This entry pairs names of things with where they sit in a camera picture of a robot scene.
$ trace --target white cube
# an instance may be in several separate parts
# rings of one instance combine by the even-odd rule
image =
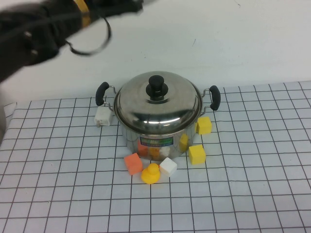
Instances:
[[[160,164],[160,172],[164,175],[170,177],[177,170],[177,163],[175,163],[172,159],[166,158]]]
[[[94,118],[95,124],[100,127],[102,125],[109,126],[112,120],[112,111],[108,107],[99,106]]]

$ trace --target orange cube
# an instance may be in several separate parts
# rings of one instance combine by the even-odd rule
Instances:
[[[130,175],[134,175],[142,171],[142,161],[137,153],[126,156],[124,161]]]

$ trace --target white power plug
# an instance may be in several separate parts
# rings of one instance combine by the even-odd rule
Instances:
[[[108,107],[99,106],[96,111],[94,122],[97,127],[109,126],[112,120],[112,111]]]

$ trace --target black lid knob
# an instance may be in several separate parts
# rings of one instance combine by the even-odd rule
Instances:
[[[149,78],[149,85],[146,87],[146,92],[152,99],[162,99],[168,92],[164,78],[160,75],[151,76]]]

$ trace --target pot lid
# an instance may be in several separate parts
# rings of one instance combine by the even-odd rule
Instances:
[[[153,71],[131,79],[117,93],[118,119],[142,134],[170,134],[194,123],[202,109],[198,89],[170,72]]]

